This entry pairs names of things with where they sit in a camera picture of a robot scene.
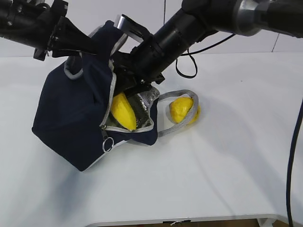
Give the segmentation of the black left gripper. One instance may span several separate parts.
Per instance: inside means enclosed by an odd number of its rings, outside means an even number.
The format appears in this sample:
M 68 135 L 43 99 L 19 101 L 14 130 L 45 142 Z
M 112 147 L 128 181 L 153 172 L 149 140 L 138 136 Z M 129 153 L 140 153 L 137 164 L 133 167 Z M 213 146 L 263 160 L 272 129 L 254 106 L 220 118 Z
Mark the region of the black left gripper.
M 38 45 L 35 48 L 34 59 L 44 61 L 48 51 L 52 57 L 77 56 L 80 53 L 97 55 L 100 45 L 97 41 L 85 35 L 68 18 L 66 18 L 68 2 L 54 0 L 52 6 L 46 9 L 38 18 Z

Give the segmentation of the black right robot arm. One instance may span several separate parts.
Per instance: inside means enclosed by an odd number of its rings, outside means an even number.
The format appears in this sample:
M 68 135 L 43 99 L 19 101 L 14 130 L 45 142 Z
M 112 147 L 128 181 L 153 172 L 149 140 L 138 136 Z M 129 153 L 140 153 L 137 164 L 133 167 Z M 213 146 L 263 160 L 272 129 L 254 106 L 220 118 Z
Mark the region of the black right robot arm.
M 217 32 L 253 36 L 261 30 L 297 38 L 303 36 L 300 0 L 185 0 L 154 34 L 126 15 L 115 27 L 137 40 L 130 53 L 116 51 L 114 94 L 136 94 L 160 84 L 162 72 L 193 44 Z

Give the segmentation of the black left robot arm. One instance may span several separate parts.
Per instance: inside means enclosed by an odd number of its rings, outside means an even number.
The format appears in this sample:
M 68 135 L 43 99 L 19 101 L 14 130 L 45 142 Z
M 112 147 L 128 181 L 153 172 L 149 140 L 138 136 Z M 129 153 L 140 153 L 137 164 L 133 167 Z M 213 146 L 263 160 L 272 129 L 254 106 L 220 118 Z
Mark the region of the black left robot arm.
M 67 17 L 68 2 L 55 0 L 2 0 L 0 35 L 2 38 L 34 48 L 34 59 L 97 55 L 99 45 L 80 31 Z

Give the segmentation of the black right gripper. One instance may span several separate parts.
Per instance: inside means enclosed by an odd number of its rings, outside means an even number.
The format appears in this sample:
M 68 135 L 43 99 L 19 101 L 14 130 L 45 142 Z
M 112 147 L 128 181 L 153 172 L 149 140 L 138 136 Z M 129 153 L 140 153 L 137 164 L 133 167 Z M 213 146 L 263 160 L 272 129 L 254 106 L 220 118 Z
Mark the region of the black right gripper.
M 160 73 L 157 76 L 149 76 L 143 72 L 132 59 L 132 55 L 116 51 L 111 59 L 113 60 L 113 72 L 116 75 L 114 96 L 124 93 L 127 97 L 150 91 L 152 82 L 162 83 L 165 78 Z

